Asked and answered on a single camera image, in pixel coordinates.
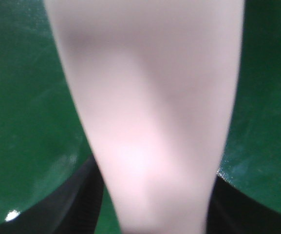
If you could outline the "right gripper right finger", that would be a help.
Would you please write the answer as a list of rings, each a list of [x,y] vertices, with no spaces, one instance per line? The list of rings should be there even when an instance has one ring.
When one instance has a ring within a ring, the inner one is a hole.
[[[206,234],[281,234],[281,214],[249,198],[217,176]]]

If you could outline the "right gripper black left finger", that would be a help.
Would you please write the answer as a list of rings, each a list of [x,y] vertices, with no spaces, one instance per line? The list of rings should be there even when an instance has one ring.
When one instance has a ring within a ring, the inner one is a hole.
[[[103,190],[104,180],[91,157],[43,200],[0,224],[0,234],[93,234]]]

